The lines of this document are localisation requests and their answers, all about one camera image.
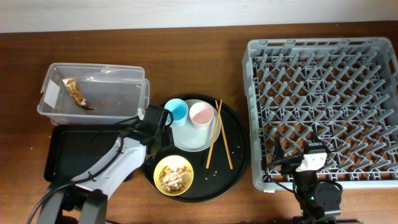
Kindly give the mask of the rice and peanut shell scraps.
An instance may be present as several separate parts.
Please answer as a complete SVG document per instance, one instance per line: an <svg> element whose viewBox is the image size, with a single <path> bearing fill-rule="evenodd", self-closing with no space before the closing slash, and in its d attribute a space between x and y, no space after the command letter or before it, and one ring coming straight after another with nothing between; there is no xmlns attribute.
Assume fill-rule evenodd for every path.
<svg viewBox="0 0 398 224"><path fill-rule="evenodd" d="M165 166L159 175L159 181L166 192L181 192L189 184L190 176L191 171L186 166L175 169Z"/></svg>

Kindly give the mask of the yellow bowl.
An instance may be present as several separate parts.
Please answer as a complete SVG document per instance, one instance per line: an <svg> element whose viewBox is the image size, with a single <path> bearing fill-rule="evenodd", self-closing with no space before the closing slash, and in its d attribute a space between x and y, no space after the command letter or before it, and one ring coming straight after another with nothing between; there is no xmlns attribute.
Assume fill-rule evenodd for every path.
<svg viewBox="0 0 398 224"><path fill-rule="evenodd" d="M190 182L189 182L189 184L186 186L186 188L184 190L182 190L181 192L169 193L169 192L166 192L162 188L162 186L160 184L160 181L159 181L159 175L160 175L160 173L162 172L162 169L165 166L169 166L172 169L175 169L175 168L180 167L180 166L186 166L187 169L191 171ZM159 191L161 191L163 194L168 195L168 196L177 196L177 195L181 195L184 192L186 192L190 188L190 186L192 185L193 178L194 178L193 167L192 167L191 163L189 163L189 161L186 158L182 157L182 156L167 156L167 157L163 158L156 165L155 170L154 170L154 174L153 174L153 180L154 180L154 183L155 183L155 186L157 187L157 189Z"/></svg>

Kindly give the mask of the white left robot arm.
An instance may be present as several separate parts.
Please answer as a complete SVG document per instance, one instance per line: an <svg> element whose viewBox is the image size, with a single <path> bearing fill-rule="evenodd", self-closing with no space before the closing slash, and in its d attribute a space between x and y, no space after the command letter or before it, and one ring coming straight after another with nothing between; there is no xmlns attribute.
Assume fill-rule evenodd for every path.
<svg viewBox="0 0 398 224"><path fill-rule="evenodd" d="M118 130L112 148L94 165L75 176L69 182L48 190L27 219L31 223L39 212L38 223L64 221L62 202L68 192L77 190L85 197L78 223L106 223L108 200L126 177L146 161L147 156L174 148L171 111L149 105L143 115L117 122L127 121L124 129Z"/></svg>

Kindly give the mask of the gold snack wrapper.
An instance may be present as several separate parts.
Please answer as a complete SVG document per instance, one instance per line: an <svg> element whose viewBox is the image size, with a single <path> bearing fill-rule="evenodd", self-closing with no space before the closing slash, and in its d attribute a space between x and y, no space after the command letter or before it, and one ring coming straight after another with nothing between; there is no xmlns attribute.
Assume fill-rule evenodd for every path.
<svg viewBox="0 0 398 224"><path fill-rule="evenodd" d="M96 108L90 106L89 101L83 96L83 93L78 89L77 78L64 78L62 82L65 85L65 88L68 90L70 96L75 100L77 106L86 111L96 111Z"/></svg>

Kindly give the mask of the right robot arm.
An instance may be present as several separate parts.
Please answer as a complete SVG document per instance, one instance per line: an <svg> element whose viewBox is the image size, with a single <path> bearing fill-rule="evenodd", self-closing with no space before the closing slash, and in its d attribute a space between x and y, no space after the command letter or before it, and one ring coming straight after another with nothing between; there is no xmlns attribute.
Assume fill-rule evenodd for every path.
<svg viewBox="0 0 398 224"><path fill-rule="evenodd" d="M271 164L281 166L282 175L293 177L292 192L302 212L300 217L293 217L293 223L336 223L336 216L341 214L343 187L332 180L319 180L317 176L330 154L316 134L312 134L303 153L285 157L279 138L275 138Z"/></svg>

